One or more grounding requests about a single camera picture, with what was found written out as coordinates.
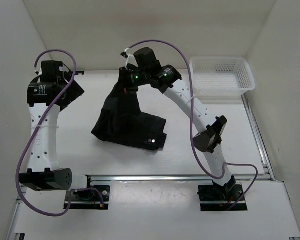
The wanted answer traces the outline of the black trousers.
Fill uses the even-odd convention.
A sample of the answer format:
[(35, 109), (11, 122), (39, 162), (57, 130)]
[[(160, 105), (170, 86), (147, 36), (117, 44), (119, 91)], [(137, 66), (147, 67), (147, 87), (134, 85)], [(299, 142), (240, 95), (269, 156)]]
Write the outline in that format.
[(128, 70), (119, 69), (119, 77), (105, 99), (100, 116), (91, 131), (97, 139), (123, 146), (157, 151), (164, 148), (167, 120), (142, 112), (136, 93), (126, 93)]

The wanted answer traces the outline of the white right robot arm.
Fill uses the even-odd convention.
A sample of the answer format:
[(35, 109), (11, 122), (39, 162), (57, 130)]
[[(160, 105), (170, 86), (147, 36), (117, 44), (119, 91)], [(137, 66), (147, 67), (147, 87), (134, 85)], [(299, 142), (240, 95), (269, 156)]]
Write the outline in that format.
[(220, 200), (228, 199), (233, 193), (236, 180), (227, 167), (221, 145), (221, 135), (228, 122), (226, 117), (211, 113), (200, 100), (192, 96), (182, 75), (171, 65), (151, 70), (128, 64), (126, 69), (126, 93), (137, 90), (139, 86), (151, 85), (192, 119), (190, 126), (195, 127), (198, 134), (191, 138), (191, 145), (206, 158), (216, 197)]

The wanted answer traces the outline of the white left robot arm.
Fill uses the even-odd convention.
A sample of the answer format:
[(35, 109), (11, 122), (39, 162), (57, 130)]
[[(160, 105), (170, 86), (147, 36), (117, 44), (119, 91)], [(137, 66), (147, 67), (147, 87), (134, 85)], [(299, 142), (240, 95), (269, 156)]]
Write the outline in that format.
[(52, 82), (40, 82), (41, 76), (33, 79), (27, 89), (27, 103), (31, 115), (31, 130), (38, 132), (29, 149), (30, 157), (27, 171), (19, 174), (19, 183), (36, 191), (76, 190), (83, 200), (90, 200), (95, 188), (88, 183), (85, 175), (74, 175), (70, 168), (60, 168), (57, 157), (57, 122), (62, 110), (80, 97), (85, 91), (76, 83), (61, 96), (49, 113), (44, 112), (71, 79), (65, 78)]

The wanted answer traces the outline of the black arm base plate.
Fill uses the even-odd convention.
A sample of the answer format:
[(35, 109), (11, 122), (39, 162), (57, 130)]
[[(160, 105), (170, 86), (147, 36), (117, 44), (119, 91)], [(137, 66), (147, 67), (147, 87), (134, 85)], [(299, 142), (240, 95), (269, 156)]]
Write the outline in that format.
[(66, 209), (68, 207), (69, 199), (71, 199), (70, 210), (108, 210), (111, 195), (111, 186), (109, 184), (102, 184), (93, 185), (92, 187), (97, 189), (101, 193), (103, 203), (101, 203), (101, 198), (96, 191), (88, 190), (82, 192), (74, 192), (72, 194), (67, 191), (63, 208)]

